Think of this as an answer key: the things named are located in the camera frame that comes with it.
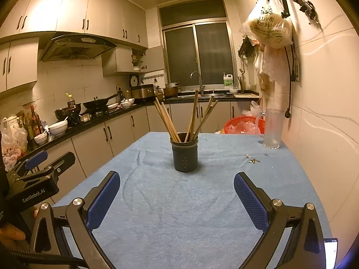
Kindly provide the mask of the person's left hand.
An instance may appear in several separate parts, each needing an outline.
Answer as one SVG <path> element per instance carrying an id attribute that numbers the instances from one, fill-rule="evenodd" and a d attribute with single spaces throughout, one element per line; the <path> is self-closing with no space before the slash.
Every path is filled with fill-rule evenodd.
<path id="1" fill-rule="evenodd" d="M 35 206 L 21 213 L 30 232 L 32 232 L 37 214 L 38 208 Z M 1 227 L 1 243 L 7 248 L 22 251 L 28 251 L 29 249 L 25 233 L 11 223 L 6 223 Z"/>

